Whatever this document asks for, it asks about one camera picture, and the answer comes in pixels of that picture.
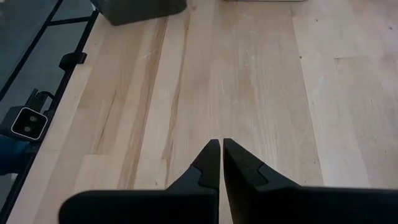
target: wooden table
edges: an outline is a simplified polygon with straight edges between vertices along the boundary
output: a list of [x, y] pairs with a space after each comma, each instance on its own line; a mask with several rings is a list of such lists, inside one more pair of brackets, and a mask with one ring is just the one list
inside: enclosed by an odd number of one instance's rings
[[189, 3], [99, 16], [8, 223], [56, 223], [83, 190], [164, 189], [213, 138], [302, 185], [398, 187], [396, 0]]

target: gray object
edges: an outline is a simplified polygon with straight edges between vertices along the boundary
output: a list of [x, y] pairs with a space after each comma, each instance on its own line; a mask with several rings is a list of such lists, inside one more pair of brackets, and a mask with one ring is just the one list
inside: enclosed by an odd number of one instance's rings
[[186, 0], [91, 0], [91, 2], [115, 26], [177, 14], [187, 7]]

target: wood grain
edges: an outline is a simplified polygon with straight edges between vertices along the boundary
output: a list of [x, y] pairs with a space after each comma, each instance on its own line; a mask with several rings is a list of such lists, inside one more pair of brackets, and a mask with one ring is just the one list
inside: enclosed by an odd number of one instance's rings
[[[89, 189], [164, 189], [213, 138], [302, 185], [397, 188], [398, 2], [191, 0], [99, 16], [8, 223]], [[221, 178], [220, 223], [231, 223]]]

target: butcher block countertop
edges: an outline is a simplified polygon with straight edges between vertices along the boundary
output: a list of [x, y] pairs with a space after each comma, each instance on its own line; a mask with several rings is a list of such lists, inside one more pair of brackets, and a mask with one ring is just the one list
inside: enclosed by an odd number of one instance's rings
[[188, 3], [97, 18], [8, 223], [57, 223], [85, 190], [164, 189], [210, 139], [300, 185], [398, 188], [398, 1]]

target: gray floor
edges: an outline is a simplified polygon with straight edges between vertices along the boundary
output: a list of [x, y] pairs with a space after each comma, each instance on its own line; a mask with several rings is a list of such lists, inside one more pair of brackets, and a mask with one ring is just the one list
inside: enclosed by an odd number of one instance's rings
[[[26, 48], [42, 27], [57, 0], [0, 0], [0, 88], [2, 88]], [[64, 0], [53, 21], [91, 15], [89, 0]], [[73, 52], [86, 23], [49, 27], [28, 61], [0, 101], [0, 120], [12, 106], [26, 102], [31, 91], [55, 93], [63, 71], [61, 57]], [[10, 175], [0, 176], [0, 208], [10, 189]]]

